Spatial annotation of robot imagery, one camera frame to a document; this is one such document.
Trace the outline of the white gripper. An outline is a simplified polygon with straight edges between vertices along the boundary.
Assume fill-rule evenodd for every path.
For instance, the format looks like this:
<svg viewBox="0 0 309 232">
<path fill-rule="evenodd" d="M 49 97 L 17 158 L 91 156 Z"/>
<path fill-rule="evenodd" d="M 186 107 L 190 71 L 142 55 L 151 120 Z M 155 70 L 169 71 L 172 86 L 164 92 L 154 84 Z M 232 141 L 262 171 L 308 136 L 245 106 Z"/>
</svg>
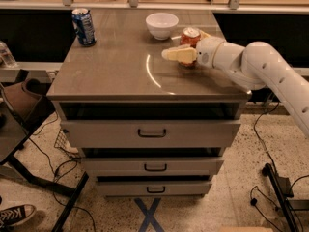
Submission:
<svg viewBox="0 0 309 232">
<path fill-rule="evenodd" d="M 200 66 L 213 68 L 216 51 L 225 43 L 225 40 L 211 36 L 203 30 L 199 31 L 200 41 L 196 44 L 196 49 L 190 45 L 180 45 L 178 47 L 164 49 L 161 52 L 161 56 L 165 60 L 177 61 L 185 64 L 192 64 L 197 59 L 197 63 Z"/>
</svg>

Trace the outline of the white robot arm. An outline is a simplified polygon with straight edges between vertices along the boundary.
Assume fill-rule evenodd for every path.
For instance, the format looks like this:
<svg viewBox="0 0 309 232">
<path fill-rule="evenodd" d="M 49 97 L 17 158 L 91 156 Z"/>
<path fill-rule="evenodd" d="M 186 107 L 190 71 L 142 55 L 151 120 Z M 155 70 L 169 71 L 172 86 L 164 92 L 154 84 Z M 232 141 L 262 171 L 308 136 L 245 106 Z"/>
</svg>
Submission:
<svg viewBox="0 0 309 232">
<path fill-rule="evenodd" d="M 309 82 L 298 74 L 270 44 L 253 42 L 247 47 L 214 36 L 165 49 L 166 60 L 222 70 L 245 90 L 267 86 L 281 101 L 295 123 L 309 136 Z"/>
</svg>

